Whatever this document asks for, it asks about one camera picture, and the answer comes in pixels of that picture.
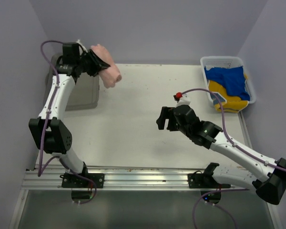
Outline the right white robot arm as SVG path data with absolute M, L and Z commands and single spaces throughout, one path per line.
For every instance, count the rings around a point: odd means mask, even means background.
M 267 203 L 278 205 L 286 190 L 286 159 L 274 160 L 227 138 L 221 127 L 202 121 L 188 105 L 162 107 L 158 129 L 180 131 L 194 144 L 218 152 L 241 166 L 228 168 L 210 163 L 203 173 L 189 174 L 189 187 L 228 188 L 232 185 L 254 191 Z

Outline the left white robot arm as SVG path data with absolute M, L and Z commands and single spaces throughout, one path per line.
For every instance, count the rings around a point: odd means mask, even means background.
M 74 174 L 72 180 L 78 187 L 85 187 L 90 176 L 84 172 L 85 163 L 72 148 L 72 134 L 63 123 L 63 118 L 80 75 L 86 73 L 95 77 L 100 71 L 108 69 L 109 64 L 79 42 L 63 42 L 62 54 L 56 62 L 46 61 L 52 72 L 51 89 L 38 117 L 29 120 L 30 132 L 40 151 L 38 176 L 46 168 L 42 163 L 46 153 L 58 159 L 67 173 Z

